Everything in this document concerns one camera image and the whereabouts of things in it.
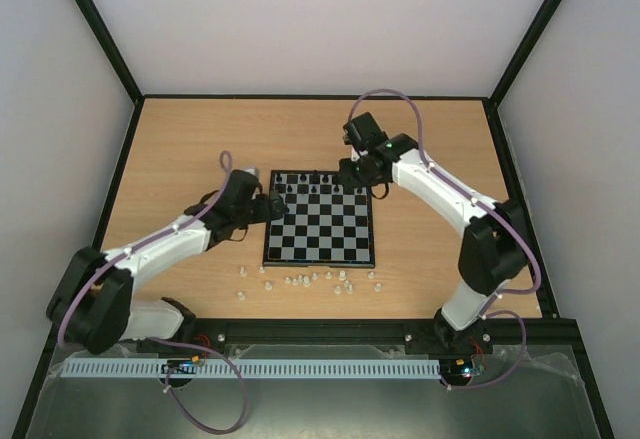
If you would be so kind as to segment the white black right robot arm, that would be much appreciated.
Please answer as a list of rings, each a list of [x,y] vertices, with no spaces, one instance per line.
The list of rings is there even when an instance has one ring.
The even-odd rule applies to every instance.
[[[497,202],[448,173],[406,134],[390,138],[370,113],[349,119],[343,141],[352,148],[339,161],[338,182],[349,192],[393,183],[438,212],[461,236],[461,282],[434,316],[434,335],[445,349],[460,349],[471,327],[504,287],[533,263],[522,208]]]

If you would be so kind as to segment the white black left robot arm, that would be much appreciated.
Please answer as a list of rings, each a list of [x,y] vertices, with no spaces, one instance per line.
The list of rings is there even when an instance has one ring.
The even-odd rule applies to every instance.
[[[78,250],[46,308],[58,345],[77,344],[101,354],[120,341],[174,337],[186,309],[170,299],[137,301],[135,293],[175,264],[286,211],[277,191],[262,190],[256,170],[233,170],[219,190],[158,231],[107,251]]]

